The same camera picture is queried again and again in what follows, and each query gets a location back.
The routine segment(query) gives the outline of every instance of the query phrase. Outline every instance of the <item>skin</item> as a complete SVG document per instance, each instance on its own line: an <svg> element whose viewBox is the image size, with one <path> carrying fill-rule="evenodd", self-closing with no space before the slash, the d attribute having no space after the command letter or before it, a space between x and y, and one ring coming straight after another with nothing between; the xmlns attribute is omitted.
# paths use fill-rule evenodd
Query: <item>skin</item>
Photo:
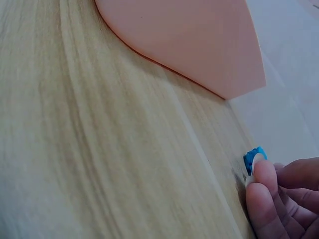
<svg viewBox="0 0 319 239"><path fill-rule="evenodd" d="M319 238L319 158L285 167L261 160L253 176L246 202L259 239Z"/></svg>

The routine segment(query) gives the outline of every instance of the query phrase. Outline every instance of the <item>light wood grain surface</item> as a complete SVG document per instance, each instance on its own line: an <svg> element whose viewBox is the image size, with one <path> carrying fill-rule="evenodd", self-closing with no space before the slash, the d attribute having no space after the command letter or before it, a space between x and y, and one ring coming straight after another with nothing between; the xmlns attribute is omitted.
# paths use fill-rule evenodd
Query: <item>light wood grain surface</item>
<svg viewBox="0 0 319 239"><path fill-rule="evenodd" d="M250 238L229 105L92 0L0 0L0 238Z"/></svg>

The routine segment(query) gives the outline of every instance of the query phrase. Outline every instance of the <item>finger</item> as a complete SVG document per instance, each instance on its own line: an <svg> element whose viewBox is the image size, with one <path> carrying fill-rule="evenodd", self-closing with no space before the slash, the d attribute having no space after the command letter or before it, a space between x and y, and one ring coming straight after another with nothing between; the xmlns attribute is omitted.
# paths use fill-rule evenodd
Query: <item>finger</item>
<svg viewBox="0 0 319 239"><path fill-rule="evenodd" d="M277 175L273 164L266 160L255 163L253 175L256 182L262 183L268 188L278 217L290 238L300 238L305 233L305 229L288 213L286 206L279 196Z"/></svg>
<svg viewBox="0 0 319 239"><path fill-rule="evenodd" d="M288 239L269 190L261 183L251 183L246 189L249 218L259 239Z"/></svg>
<svg viewBox="0 0 319 239"><path fill-rule="evenodd" d="M287 195L298 205L319 214L319 192L306 188L287 189Z"/></svg>
<svg viewBox="0 0 319 239"><path fill-rule="evenodd" d="M278 183L284 188L319 189L319 158L300 159L277 171Z"/></svg>
<svg viewBox="0 0 319 239"><path fill-rule="evenodd" d="M318 215L306 208L299 206L287 194L286 189L278 189L281 201L285 205L288 214L293 217L305 230L318 218Z"/></svg>
<svg viewBox="0 0 319 239"><path fill-rule="evenodd" d="M319 238L319 218L315 220L303 236L304 239Z"/></svg>

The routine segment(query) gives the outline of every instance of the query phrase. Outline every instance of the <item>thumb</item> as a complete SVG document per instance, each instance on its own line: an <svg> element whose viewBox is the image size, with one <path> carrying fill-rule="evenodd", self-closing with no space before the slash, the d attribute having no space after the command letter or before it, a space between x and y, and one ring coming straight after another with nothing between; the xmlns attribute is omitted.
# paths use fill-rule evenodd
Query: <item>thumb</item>
<svg viewBox="0 0 319 239"><path fill-rule="evenodd" d="M299 159L277 170L278 184L284 188L319 190L319 158Z"/></svg>

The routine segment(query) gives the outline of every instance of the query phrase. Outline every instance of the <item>white floor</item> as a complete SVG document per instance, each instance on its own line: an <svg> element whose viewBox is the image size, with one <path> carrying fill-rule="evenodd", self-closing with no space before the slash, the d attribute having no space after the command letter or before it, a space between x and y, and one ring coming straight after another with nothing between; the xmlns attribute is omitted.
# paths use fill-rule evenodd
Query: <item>white floor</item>
<svg viewBox="0 0 319 239"><path fill-rule="evenodd" d="M319 156L319 8L311 9L311 15L300 0L247 2L267 87L233 99L231 105L271 161Z"/></svg>

